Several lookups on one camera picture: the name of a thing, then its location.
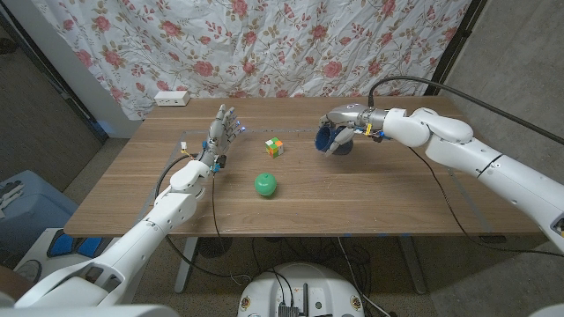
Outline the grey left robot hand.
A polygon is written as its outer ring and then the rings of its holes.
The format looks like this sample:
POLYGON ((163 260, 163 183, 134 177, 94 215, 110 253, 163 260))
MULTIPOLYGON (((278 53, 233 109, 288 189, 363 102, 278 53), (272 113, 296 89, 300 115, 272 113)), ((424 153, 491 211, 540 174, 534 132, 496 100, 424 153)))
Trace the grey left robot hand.
POLYGON ((198 160, 211 166, 219 156, 226 155, 234 139, 246 130, 237 119, 234 108, 221 104, 211 122, 203 150, 198 160))

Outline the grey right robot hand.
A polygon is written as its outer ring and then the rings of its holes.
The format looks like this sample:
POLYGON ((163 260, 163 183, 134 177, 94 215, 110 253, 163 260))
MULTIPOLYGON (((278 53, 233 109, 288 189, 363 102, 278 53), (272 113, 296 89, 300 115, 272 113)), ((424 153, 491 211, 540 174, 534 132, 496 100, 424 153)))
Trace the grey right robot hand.
POLYGON ((387 113, 387 110, 358 103, 333 108, 320 118, 319 127, 329 127, 334 130, 342 127, 342 129, 329 142, 325 156, 330 156, 340 146, 352 141, 356 134, 363 134, 376 140, 382 139, 383 124, 387 113))

